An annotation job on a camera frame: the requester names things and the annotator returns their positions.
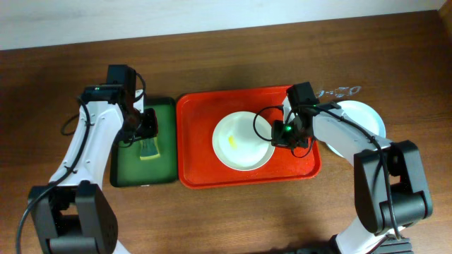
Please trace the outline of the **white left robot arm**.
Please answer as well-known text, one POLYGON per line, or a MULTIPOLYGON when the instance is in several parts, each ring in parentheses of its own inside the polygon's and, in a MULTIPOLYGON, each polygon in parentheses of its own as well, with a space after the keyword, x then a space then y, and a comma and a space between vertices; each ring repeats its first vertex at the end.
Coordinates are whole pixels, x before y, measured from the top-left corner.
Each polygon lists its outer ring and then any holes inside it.
POLYGON ((24 212, 43 253, 127 253, 102 184, 113 145, 156 136, 144 102, 145 90, 127 84, 90 86, 78 97, 68 151, 49 183, 32 187, 24 212))

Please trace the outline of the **cream white plate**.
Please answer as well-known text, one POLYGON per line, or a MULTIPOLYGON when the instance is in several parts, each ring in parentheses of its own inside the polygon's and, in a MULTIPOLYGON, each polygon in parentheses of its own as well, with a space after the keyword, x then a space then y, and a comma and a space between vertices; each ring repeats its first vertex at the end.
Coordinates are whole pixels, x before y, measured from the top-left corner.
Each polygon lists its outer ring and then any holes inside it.
POLYGON ((236 171, 253 171, 270 161, 271 125, 250 111, 228 114, 216 125, 212 146, 216 157, 236 171))

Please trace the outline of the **light blue plate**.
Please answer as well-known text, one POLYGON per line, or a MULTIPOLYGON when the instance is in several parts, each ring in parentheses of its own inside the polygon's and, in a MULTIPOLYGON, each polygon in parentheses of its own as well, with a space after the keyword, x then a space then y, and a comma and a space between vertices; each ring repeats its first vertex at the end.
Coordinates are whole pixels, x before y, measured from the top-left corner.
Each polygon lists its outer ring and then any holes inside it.
MULTIPOLYGON (((350 118, 350 121, 354 121, 356 124, 359 124, 361 127, 367 129, 367 131, 372 133, 372 135, 378 135, 382 138, 386 137, 386 127, 383 120, 373 108, 367 104, 353 100, 341 101, 338 105, 340 106, 340 109, 332 109, 331 111, 333 114, 337 116, 346 115, 350 118)), ((345 145, 341 145, 339 150, 336 150, 337 146, 332 146, 328 143, 326 145, 331 151, 340 157, 343 157, 342 152, 348 153, 349 155, 345 157, 346 159, 351 159, 354 154, 362 152, 367 148, 352 147, 346 143, 345 145)))

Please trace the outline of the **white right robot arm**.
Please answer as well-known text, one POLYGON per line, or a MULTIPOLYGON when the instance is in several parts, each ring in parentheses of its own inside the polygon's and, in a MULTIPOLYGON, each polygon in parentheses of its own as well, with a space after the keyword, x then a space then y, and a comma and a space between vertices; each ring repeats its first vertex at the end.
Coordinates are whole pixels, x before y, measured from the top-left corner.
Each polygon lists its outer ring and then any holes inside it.
POLYGON ((282 121, 272 127, 271 143, 295 149, 314 140, 337 150, 354 168, 356 218, 322 246, 297 253, 412 253, 401 231, 432 215, 433 202, 418 147, 374 135, 335 102, 293 102, 278 107, 282 121))

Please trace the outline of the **yellow green sponge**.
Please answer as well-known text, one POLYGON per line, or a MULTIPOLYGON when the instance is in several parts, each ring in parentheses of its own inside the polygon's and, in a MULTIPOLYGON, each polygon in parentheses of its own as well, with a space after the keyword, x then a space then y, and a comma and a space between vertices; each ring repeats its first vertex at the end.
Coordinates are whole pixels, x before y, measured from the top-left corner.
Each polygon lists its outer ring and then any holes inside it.
POLYGON ((140 141, 141 144, 141 160, 150 160, 160 157, 160 148, 158 147, 157 137, 148 138, 140 141))

